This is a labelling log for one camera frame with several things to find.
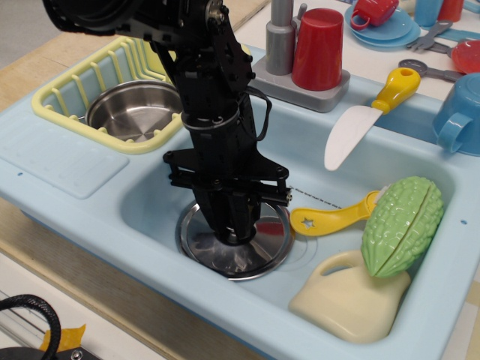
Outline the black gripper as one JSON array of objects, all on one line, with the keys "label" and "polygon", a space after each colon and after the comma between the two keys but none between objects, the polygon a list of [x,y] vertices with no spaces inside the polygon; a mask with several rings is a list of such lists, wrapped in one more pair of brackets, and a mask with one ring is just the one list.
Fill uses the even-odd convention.
[{"label": "black gripper", "polygon": [[[249,242],[256,233],[261,202],[289,204],[288,169],[260,154],[252,119],[187,129],[193,148],[163,156],[171,168],[172,184],[193,188],[196,203],[219,240],[227,240],[234,231],[239,244]],[[214,189],[215,182],[233,191],[229,198],[223,189]],[[208,190],[195,188],[198,183]]]}]

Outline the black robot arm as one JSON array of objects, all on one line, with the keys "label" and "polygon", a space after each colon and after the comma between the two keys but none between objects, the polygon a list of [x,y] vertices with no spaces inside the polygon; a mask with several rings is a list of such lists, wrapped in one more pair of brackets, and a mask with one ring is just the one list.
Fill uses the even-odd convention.
[{"label": "black robot arm", "polygon": [[163,157],[173,185],[193,191],[207,224],[225,243],[249,242],[261,205],[290,200],[285,167],[257,148],[251,106],[261,92],[252,57],[236,40],[221,1],[45,1],[63,32],[147,41],[177,90],[193,146]]}]

